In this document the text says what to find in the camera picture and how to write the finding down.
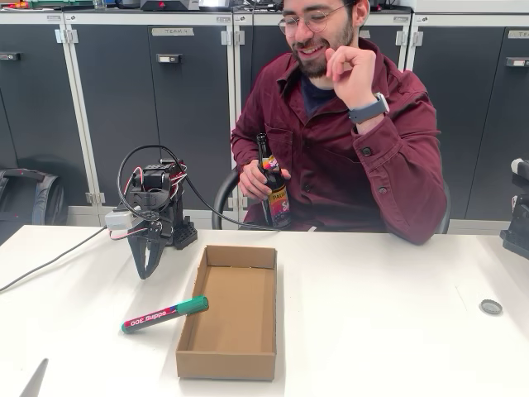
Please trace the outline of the person's right hand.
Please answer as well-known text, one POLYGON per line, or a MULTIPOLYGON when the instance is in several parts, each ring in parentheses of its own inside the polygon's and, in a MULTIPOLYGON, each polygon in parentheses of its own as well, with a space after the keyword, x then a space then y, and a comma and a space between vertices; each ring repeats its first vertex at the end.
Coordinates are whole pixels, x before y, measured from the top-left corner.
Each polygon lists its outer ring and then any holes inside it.
POLYGON ((247 198, 263 201, 268 198, 271 189, 266 185, 267 179, 258 164, 258 160, 252 160, 241 168, 238 186, 247 198))

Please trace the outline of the person's left hand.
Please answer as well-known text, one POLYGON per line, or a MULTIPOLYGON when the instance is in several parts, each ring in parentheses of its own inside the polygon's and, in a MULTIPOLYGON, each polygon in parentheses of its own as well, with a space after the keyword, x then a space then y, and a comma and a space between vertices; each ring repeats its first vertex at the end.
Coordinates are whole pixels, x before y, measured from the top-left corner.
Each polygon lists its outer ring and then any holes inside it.
POLYGON ((331 48, 325 52, 326 77, 333 83, 336 95, 349 109, 375 103, 372 91, 376 54, 351 46, 331 48))

